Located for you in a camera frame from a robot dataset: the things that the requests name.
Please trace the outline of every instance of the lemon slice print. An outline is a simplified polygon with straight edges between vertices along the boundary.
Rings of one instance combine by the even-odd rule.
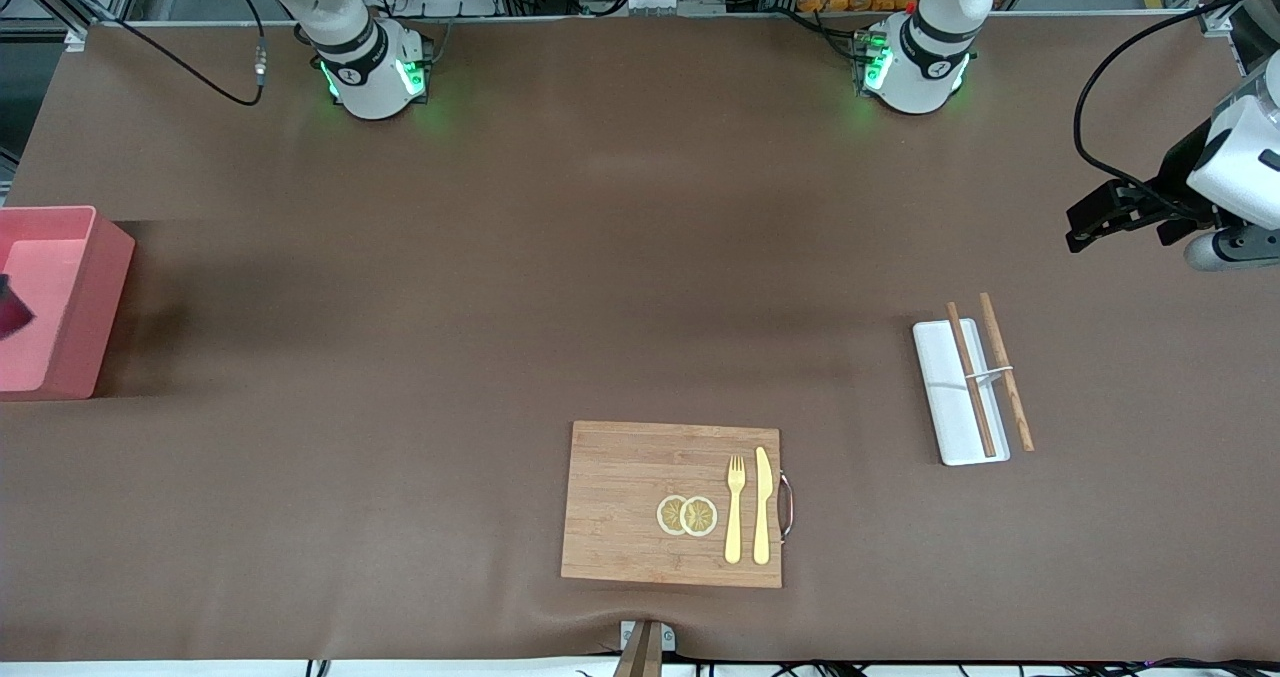
[[[716,504],[704,497],[686,499],[684,509],[680,511],[680,526],[695,538],[710,535],[717,518]]]
[[[685,511],[685,498],[671,495],[658,503],[658,526],[668,535],[685,535],[680,513]]]

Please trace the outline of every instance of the brown tabletop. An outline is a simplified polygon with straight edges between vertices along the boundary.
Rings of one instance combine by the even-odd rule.
[[[362,124],[271,36],[237,108],[119,29],[13,203],[140,252],[84,403],[6,404],[0,658],[1280,658],[1277,273],[1079,256],[1093,65],[1148,17],[998,18],[933,116],[786,20],[457,27]],[[157,29],[250,93],[247,29]],[[1088,139],[1139,175],[1238,81],[1157,35]],[[940,463],[911,323],[991,291],[1037,436]],[[573,418],[781,427],[783,589],[558,576]]]

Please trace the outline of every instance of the golden fork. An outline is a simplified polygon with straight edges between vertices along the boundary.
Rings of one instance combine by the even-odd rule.
[[[728,535],[724,536],[724,562],[737,564],[742,559],[742,517],[739,495],[746,486],[746,465],[742,458],[728,458]]]

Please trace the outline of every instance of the pink container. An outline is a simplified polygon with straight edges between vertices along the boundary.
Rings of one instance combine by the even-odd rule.
[[[0,273],[36,316],[0,340],[0,402],[93,394],[132,257],[97,209],[0,209]]]

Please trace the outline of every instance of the dark red object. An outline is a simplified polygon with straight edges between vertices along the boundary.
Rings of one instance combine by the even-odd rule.
[[[0,275],[0,340],[29,325],[33,317],[27,305],[9,289],[9,275]]]

